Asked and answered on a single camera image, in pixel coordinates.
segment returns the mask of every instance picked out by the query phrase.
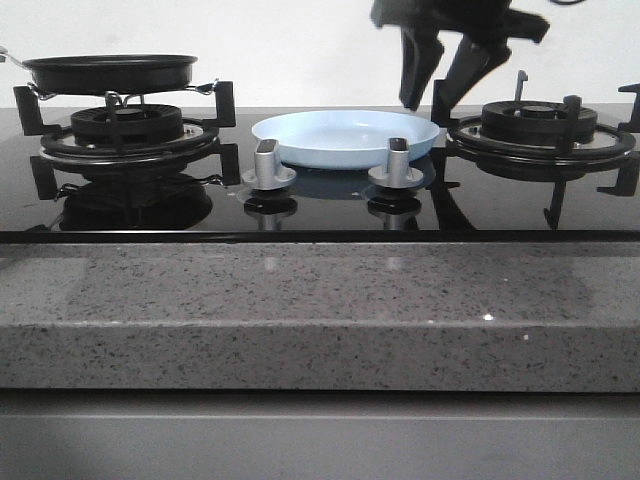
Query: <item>gas burner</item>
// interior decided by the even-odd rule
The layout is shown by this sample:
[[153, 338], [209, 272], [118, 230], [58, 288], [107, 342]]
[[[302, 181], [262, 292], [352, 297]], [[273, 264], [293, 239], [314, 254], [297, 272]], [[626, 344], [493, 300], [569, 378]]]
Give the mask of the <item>gas burner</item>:
[[78, 139], [73, 127], [68, 127], [62, 129], [61, 133], [42, 137], [40, 156], [51, 161], [59, 170], [83, 173], [87, 170], [140, 168], [163, 163], [186, 164], [213, 153], [219, 144], [217, 132], [206, 130], [198, 120], [184, 119], [180, 131], [179, 137], [162, 143], [125, 144], [124, 154], [119, 154], [118, 147], [113, 144], [85, 144], [86, 137]]
[[71, 115], [75, 143], [83, 147], [112, 147], [114, 128], [127, 146], [169, 142], [185, 134], [182, 112], [170, 105], [141, 104], [113, 112], [106, 107], [92, 108]]
[[[492, 140], [531, 146], [556, 147], [565, 134], [569, 107], [563, 103], [511, 101], [485, 105], [480, 117], [480, 134]], [[572, 126], [572, 140], [592, 142], [598, 114], [581, 107]]]
[[564, 104], [492, 103], [482, 115], [449, 129], [448, 146], [482, 170], [537, 182], [575, 180], [588, 172], [619, 168], [635, 146], [633, 135], [599, 124], [579, 97]]
[[213, 203], [197, 179], [177, 174], [134, 186], [124, 182], [66, 185], [61, 230], [184, 230]]

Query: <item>light blue plate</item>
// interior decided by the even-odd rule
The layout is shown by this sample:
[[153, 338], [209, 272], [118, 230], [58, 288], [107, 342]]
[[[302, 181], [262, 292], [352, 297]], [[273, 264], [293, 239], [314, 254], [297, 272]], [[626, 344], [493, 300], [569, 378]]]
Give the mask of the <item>light blue plate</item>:
[[433, 147], [440, 127], [416, 115], [368, 110], [292, 113], [254, 125], [258, 140], [280, 142], [280, 158], [291, 165], [362, 170], [387, 161], [389, 138], [406, 138], [417, 160]]

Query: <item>frying pan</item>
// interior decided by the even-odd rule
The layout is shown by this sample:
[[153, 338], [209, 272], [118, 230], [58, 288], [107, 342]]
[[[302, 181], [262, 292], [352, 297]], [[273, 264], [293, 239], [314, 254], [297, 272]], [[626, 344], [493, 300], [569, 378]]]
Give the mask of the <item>frying pan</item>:
[[20, 62], [0, 47], [0, 60], [4, 57], [29, 70], [40, 90], [65, 95], [181, 90], [189, 86], [191, 65], [197, 60], [187, 55], [95, 55]]

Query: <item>granite countertop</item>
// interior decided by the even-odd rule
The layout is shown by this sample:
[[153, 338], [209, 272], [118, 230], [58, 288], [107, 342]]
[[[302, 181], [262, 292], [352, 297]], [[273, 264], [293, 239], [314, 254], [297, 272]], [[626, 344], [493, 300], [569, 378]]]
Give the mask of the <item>granite countertop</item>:
[[640, 247], [0, 245], [0, 388], [640, 391]]

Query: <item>silver knob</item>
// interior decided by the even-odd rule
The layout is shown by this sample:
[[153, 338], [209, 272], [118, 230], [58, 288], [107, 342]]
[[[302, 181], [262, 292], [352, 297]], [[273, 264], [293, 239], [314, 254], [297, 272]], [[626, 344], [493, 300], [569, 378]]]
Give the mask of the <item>silver knob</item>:
[[424, 174], [409, 166], [409, 144], [405, 138], [389, 139], [386, 165], [369, 170], [369, 180], [385, 188], [414, 188], [424, 181]]
[[255, 168], [242, 174], [245, 185], [254, 190], [277, 190], [291, 185], [296, 171], [282, 165], [278, 154], [278, 141], [262, 140], [255, 151]]

